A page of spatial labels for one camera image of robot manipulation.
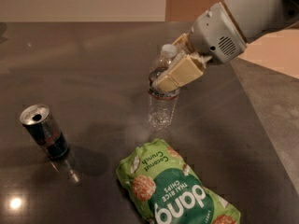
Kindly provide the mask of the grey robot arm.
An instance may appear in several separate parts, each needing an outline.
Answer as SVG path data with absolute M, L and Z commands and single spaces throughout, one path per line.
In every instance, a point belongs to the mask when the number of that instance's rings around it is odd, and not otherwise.
M 175 41 L 179 53 L 153 87 L 170 92 L 245 52 L 247 44 L 299 21 L 299 0 L 223 0 L 200 15 Z

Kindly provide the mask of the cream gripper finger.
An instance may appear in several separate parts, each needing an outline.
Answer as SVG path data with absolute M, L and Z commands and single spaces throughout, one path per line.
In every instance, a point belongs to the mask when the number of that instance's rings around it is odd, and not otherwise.
M 201 77 L 206 64 L 212 59 L 210 55 L 180 53 L 170 66 L 152 83 L 154 89 L 163 92 L 174 91 Z
M 182 34 L 174 42 L 173 45 L 177 47 L 178 50 L 184 50 L 186 53 L 193 53 L 194 48 L 190 43 L 189 35 Z

